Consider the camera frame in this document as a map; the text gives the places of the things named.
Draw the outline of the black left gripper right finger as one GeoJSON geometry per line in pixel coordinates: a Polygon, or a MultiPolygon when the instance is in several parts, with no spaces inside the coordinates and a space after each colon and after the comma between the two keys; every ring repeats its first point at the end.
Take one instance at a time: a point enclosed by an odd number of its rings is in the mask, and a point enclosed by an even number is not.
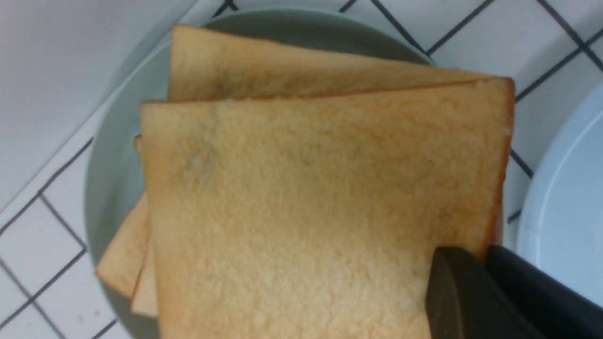
{"type": "Polygon", "coordinates": [[[489,247],[485,268],[507,299],[547,339],[601,339],[602,307],[507,248],[489,247]]]}

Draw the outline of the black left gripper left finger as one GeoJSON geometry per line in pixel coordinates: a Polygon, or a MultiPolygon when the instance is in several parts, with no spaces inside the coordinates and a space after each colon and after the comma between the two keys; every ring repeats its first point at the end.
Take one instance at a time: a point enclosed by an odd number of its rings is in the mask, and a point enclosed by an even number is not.
{"type": "Polygon", "coordinates": [[[483,264],[458,247],[435,249],[425,310],[433,339],[542,339],[483,264]]]}

